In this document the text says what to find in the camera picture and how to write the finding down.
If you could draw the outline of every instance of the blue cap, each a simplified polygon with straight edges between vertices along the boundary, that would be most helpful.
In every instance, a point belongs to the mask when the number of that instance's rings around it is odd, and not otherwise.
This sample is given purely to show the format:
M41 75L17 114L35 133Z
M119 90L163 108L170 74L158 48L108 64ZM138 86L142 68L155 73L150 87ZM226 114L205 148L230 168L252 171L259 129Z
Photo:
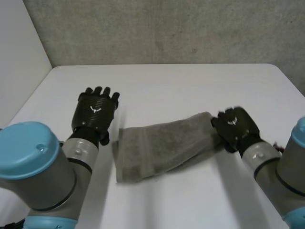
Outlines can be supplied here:
M74 229L77 220L53 216L27 216L24 229Z
M290 229L305 228L305 208L295 209L282 217Z
M291 132L291 137L299 146L305 148L305 117L297 121L296 126Z
M25 122L0 131L0 178L24 179L47 169L56 159L59 141L44 124Z

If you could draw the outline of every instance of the black cable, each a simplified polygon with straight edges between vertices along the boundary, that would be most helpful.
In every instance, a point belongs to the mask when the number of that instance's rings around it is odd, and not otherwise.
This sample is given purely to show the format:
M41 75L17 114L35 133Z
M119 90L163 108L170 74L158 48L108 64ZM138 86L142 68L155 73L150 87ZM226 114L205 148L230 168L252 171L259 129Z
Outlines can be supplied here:
M20 220L17 223L9 223L5 225L4 227L0 227L0 229L22 229L24 224L24 219Z

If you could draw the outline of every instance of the table surface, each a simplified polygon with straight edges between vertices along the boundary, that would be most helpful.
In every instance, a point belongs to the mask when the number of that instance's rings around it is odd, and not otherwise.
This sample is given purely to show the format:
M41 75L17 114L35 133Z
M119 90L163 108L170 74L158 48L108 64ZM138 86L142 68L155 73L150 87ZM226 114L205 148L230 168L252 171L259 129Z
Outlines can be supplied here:
M60 140L71 134L80 92L109 86L121 93L110 127L170 122L230 106L244 107L262 138L286 145L305 98L269 64L164 64L61 66L54 68L13 123L40 121ZM27 207L0 190L0 223L24 217ZM280 216L238 154L217 153L184 171L134 185L116 184L111 147L100 148L77 228L285 229Z

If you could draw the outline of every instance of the gray towel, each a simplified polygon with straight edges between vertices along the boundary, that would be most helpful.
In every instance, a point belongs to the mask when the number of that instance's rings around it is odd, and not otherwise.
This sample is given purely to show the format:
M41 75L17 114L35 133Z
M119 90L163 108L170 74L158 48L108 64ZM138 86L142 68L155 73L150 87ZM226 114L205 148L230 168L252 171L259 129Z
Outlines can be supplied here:
M211 118L204 112L171 123L120 129L119 141L112 144L117 182L138 182L216 151L221 139Z

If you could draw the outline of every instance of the concrete wall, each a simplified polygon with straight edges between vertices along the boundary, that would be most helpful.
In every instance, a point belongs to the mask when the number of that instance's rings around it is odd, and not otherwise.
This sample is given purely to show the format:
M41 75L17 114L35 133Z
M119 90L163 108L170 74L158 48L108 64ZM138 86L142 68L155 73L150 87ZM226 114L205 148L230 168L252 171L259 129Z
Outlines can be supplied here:
M272 63L305 94L304 0L24 0L52 65Z
M0 128L51 70L22 0L0 0Z

